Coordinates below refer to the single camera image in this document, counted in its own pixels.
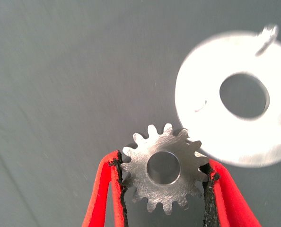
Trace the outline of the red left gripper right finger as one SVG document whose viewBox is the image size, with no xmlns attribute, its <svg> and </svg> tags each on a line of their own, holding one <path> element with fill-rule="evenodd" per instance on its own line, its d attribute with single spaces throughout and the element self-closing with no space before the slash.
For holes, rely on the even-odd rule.
<svg viewBox="0 0 281 227">
<path fill-rule="evenodd" d="M 205 227 L 260 227 L 230 172 L 210 159 L 200 167 L 209 180 L 203 182 Z"/>
</svg>

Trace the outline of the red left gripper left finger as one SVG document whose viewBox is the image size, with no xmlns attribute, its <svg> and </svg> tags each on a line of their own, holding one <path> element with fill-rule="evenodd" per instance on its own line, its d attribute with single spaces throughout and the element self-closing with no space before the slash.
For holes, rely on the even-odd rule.
<svg viewBox="0 0 281 227">
<path fill-rule="evenodd" d="M 103 227 L 105 225 L 108 189 L 111 186 L 113 198 L 114 225 L 127 227 L 127 208 L 124 195 L 127 187 L 123 184 L 122 155 L 115 150 L 106 155 L 99 163 L 95 177 L 92 195 L 82 223 L 83 227 Z"/>
</svg>

